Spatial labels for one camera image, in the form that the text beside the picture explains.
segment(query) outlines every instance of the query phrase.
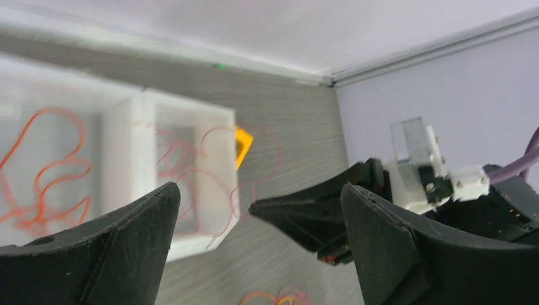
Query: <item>white plastic connector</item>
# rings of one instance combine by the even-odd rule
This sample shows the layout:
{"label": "white plastic connector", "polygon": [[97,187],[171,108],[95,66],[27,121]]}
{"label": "white plastic connector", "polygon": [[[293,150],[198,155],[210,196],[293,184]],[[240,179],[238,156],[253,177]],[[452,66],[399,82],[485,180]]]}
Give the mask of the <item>white plastic connector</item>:
{"label": "white plastic connector", "polygon": [[489,193],[489,177],[479,165],[464,166],[451,170],[447,177],[453,185],[453,201],[476,200],[480,196]]}

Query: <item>red string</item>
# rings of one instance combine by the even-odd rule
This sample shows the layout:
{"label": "red string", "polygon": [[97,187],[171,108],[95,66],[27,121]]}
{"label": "red string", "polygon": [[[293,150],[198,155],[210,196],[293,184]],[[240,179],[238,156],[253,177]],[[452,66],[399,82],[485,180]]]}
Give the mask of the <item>red string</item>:
{"label": "red string", "polygon": [[[275,147],[277,149],[277,154],[278,154],[277,163],[276,163],[274,169],[272,170],[272,172],[269,175],[267,175],[267,176],[265,176],[263,178],[257,179],[256,181],[254,181],[254,183],[252,185],[252,197],[253,197],[253,203],[255,203],[256,202],[256,185],[261,183],[261,182],[270,180],[275,175],[275,173],[278,170],[278,167],[280,166],[280,163],[282,161],[282,152],[281,152],[280,144],[279,144],[278,140],[276,139],[276,137],[272,133],[266,131],[264,128],[262,128],[262,127],[248,127],[248,128],[244,128],[244,129],[246,129],[248,131],[250,131],[250,130],[259,131],[259,132],[265,134],[274,143],[274,145],[275,145]],[[205,175],[209,175],[211,177],[211,179],[213,181],[215,181],[219,185],[219,187],[223,190],[223,192],[225,194],[228,194],[228,191],[227,191],[228,187],[227,187],[226,183],[224,183],[219,177],[217,177],[217,175],[215,173],[213,173],[211,171],[208,171],[208,170],[200,169],[200,168],[194,168],[194,169],[187,170],[189,167],[191,167],[194,164],[194,161],[196,160],[196,158],[206,158],[208,156],[208,154],[204,150],[205,140],[206,140],[206,138],[208,137],[208,135],[210,133],[218,131],[218,130],[227,131],[227,132],[235,132],[235,129],[227,127],[227,126],[215,126],[215,127],[211,128],[210,130],[208,130],[204,134],[204,136],[202,137],[202,140],[200,142],[200,148],[199,148],[199,150],[197,150],[191,144],[181,142],[181,141],[177,141],[176,139],[171,139],[171,138],[173,138],[173,137],[171,137],[172,132],[167,131],[167,130],[162,130],[162,129],[158,128],[157,134],[165,136],[165,143],[166,143],[165,145],[159,145],[158,144],[158,147],[167,147],[168,149],[167,149],[166,153],[158,160],[157,166],[159,166],[161,162],[164,162],[165,164],[167,164],[171,153],[175,149],[178,149],[178,148],[183,148],[185,151],[188,151],[189,153],[192,153],[192,155],[193,155],[191,160],[187,161],[187,158],[186,158],[187,154],[184,151],[184,153],[182,153],[182,155],[180,157],[180,160],[173,166],[173,168],[171,170],[164,170],[164,171],[158,172],[158,178],[162,179],[162,178],[165,178],[165,177],[172,177],[176,173],[177,175],[179,175],[177,180],[176,180],[176,183],[178,183],[178,181],[180,181],[180,180],[183,180],[185,182],[188,181],[188,179],[186,177],[191,173],[204,173]],[[190,204],[189,208],[185,212],[182,212],[180,214],[179,219],[181,219],[182,217],[187,215],[187,213],[189,211],[193,211],[193,213],[195,215],[195,218],[196,218],[196,228],[191,233],[179,233],[179,234],[180,235],[190,235],[190,234],[194,234],[194,233],[200,233],[202,235],[211,236],[211,237],[214,237],[214,238],[223,235],[228,230],[228,228],[230,227],[230,225],[232,223],[232,220],[233,220],[233,217],[234,216],[239,217],[239,211],[236,211],[236,209],[234,207],[233,196],[234,196],[234,193],[237,190],[239,190],[239,188],[243,187],[244,185],[245,184],[241,184],[241,185],[236,186],[229,193],[229,205],[230,205],[231,213],[229,214],[229,217],[228,217],[225,228],[219,233],[211,233],[211,232],[206,232],[206,231],[199,230],[199,228],[200,228],[200,218],[199,218],[199,215],[198,215],[198,213],[196,211],[196,204],[195,204],[195,202],[196,202],[196,191],[194,189],[194,185],[191,182],[186,183],[186,187],[189,189],[189,192],[191,193],[191,204]]]}
{"label": "red string", "polygon": [[[42,170],[39,171],[38,175],[34,179],[34,186],[33,186],[34,194],[36,195],[36,198],[38,200],[37,204],[35,206],[20,207],[17,204],[15,197],[13,196],[13,193],[11,192],[11,187],[9,185],[8,179],[5,177],[3,168],[4,168],[4,165],[8,162],[8,160],[13,156],[13,154],[19,147],[20,143],[22,142],[24,136],[28,132],[28,129],[30,128],[34,120],[37,117],[44,114],[56,114],[71,121],[79,131],[79,134],[80,134],[79,141],[76,148],[73,151],[71,151],[62,159],[56,160],[48,164]],[[4,194],[4,198],[6,199],[7,206],[10,209],[10,212],[0,217],[0,223],[12,217],[15,217],[16,221],[15,221],[14,227],[16,229],[26,230],[35,238],[39,238],[39,237],[50,234],[47,228],[47,224],[53,220],[61,220],[65,222],[66,224],[68,224],[69,226],[76,226],[76,224],[81,224],[82,222],[84,222],[84,219],[90,208],[90,203],[91,203],[90,196],[84,197],[74,207],[66,211],[61,211],[61,210],[57,210],[56,208],[52,208],[46,205],[45,194],[51,187],[61,182],[83,178],[90,172],[90,170],[92,169],[92,163],[90,162],[90,160],[75,157],[75,155],[82,148],[85,141],[85,137],[86,137],[86,128],[82,119],[79,116],[77,116],[75,113],[68,111],[66,109],[63,109],[63,108],[59,108],[59,107],[43,108],[40,111],[36,112],[30,118],[30,120],[28,120],[28,123],[26,123],[19,137],[17,138],[17,141],[15,142],[13,147],[10,149],[10,151],[7,153],[7,155],[4,157],[2,162],[0,163],[0,186]],[[86,167],[86,170],[83,173],[79,173],[76,175],[60,176],[59,178],[56,178],[52,182],[47,184],[45,187],[43,188],[41,187],[41,177],[48,170],[58,167],[58,166],[70,165],[70,164],[83,165],[84,167]],[[69,217],[69,215],[72,214],[73,211],[77,210],[81,205],[85,206],[82,216],[80,220],[78,220],[78,222],[75,222]],[[33,211],[36,212],[36,216],[33,217],[33,219],[27,219],[29,218],[30,213],[32,213]]]}

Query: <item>white box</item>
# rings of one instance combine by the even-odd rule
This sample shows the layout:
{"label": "white box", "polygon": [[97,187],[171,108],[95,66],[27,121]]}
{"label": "white box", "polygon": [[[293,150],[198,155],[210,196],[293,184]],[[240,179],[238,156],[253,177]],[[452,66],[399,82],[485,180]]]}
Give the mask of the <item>white box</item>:
{"label": "white box", "polygon": [[[158,125],[191,128],[191,143],[198,146],[201,134],[213,126],[233,128],[235,124],[231,109],[98,78],[75,69],[0,54],[2,159],[28,119],[37,110],[49,106],[73,111],[84,121],[86,141],[77,156],[90,159],[93,167],[80,180],[51,187],[45,198],[48,205],[65,210],[90,194],[92,205],[86,220],[122,207],[159,186],[156,168]],[[37,172],[71,151],[78,137],[74,125],[66,119],[53,114],[36,118],[3,168],[19,205],[36,204],[32,181]],[[230,188],[236,187],[238,179],[233,133],[208,137],[205,147],[207,152],[217,154],[208,153],[207,158],[197,158],[194,165],[214,173],[226,181]],[[44,174],[42,187],[60,175],[81,172],[70,166],[60,166]],[[200,218],[199,230],[219,232],[226,207],[230,206],[229,196],[219,195],[217,186],[204,173],[195,172],[193,178],[197,216]],[[184,193],[181,206],[186,204],[184,197],[189,197]],[[237,192],[232,195],[232,200],[237,209]],[[0,196],[0,217],[9,211],[4,196]],[[74,214],[79,217],[81,211]],[[227,230],[219,237],[199,233],[186,235],[180,229],[174,237],[168,259],[214,249],[237,220],[237,217],[233,217]],[[13,228],[13,223],[14,219],[10,219],[0,224],[0,245],[22,245],[34,239]],[[50,228],[51,233],[64,227],[55,224]]]}

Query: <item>bolt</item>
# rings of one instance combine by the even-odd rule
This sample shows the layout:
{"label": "bolt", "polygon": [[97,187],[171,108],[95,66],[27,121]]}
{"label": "bolt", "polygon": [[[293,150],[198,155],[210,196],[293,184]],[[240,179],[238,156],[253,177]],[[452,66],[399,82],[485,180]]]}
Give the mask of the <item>bolt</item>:
{"label": "bolt", "polygon": [[427,193],[432,193],[434,191],[436,191],[436,187],[434,186],[434,183],[429,183],[425,186],[425,191]]}

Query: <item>purple cable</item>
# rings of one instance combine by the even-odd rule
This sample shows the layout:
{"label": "purple cable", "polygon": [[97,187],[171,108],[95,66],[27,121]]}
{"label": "purple cable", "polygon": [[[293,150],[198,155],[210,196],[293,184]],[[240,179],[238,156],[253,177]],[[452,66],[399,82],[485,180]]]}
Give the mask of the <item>purple cable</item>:
{"label": "purple cable", "polygon": [[[537,128],[535,130],[535,133],[533,133],[533,135],[531,136],[528,146],[526,147],[526,152],[524,152],[524,154],[529,153],[532,149],[536,148],[537,146],[539,146],[539,128]],[[529,175],[529,168],[523,170],[520,174],[520,176],[524,180],[528,179],[528,175]]]}
{"label": "purple cable", "polygon": [[509,163],[499,170],[495,170],[491,173],[487,173],[490,178],[490,184],[496,184],[501,181],[507,180],[521,173],[522,171],[530,168],[532,165],[539,161],[539,147],[530,150],[521,158]]}

